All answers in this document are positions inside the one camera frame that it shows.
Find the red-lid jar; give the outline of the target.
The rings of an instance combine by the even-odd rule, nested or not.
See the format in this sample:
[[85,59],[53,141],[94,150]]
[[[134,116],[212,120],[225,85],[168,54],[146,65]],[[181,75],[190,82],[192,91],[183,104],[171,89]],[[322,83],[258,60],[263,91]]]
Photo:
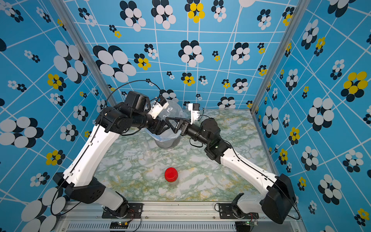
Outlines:
[[167,100],[169,104],[166,109],[163,109],[159,114],[159,117],[162,121],[165,121],[166,117],[170,118],[185,118],[186,114],[182,110],[182,107],[173,100]]
[[164,178],[170,186],[176,186],[178,184],[178,171],[173,167],[169,167],[164,173]]

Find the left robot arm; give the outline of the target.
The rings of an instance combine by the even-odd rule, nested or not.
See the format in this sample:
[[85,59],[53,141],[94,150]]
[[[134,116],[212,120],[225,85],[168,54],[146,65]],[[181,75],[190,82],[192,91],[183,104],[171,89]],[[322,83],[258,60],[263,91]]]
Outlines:
[[53,180],[72,200],[106,207],[111,215],[123,218],[129,211],[128,201],[120,193],[107,188],[94,176],[111,145],[131,128],[146,128],[161,134],[166,130],[159,114],[169,106],[163,96],[154,105],[146,95],[130,91],[124,102],[104,107],[93,127],[92,134],[72,164]]

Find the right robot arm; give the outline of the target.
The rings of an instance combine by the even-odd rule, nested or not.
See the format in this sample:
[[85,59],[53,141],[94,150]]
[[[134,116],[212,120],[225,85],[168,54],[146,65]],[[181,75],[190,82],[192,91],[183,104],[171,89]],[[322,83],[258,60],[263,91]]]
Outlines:
[[283,224],[295,207],[296,196],[289,177],[270,173],[239,154],[220,136],[221,129],[213,118],[204,120],[201,125],[192,124],[189,119],[165,119],[173,132],[181,132],[194,141],[201,142],[209,159],[230,168],[257,189],[261,198],[251,203],[243,193],[238,194],[231,203],[231,209],[237,218],[250,213],[264,213],[270,220]]

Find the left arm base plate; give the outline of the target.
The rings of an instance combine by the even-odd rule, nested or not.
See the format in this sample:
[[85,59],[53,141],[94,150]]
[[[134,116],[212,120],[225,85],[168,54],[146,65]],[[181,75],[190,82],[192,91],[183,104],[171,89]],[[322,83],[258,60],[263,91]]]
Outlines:
[[143,203],[128,203],[126,207],[120,209],[120,212],[112,211],[104,207],[102,218],[104,219],[140,219],[143,212]]

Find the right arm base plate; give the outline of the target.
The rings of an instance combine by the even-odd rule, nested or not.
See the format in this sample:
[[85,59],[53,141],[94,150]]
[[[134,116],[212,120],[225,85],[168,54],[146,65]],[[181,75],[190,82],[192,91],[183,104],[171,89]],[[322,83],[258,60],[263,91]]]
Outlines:
[[258,220],[258,213],[243,213],[237,212],[231,203],[216,203],[214,209],[219,213],[220,219],[246,219],[246,220]]

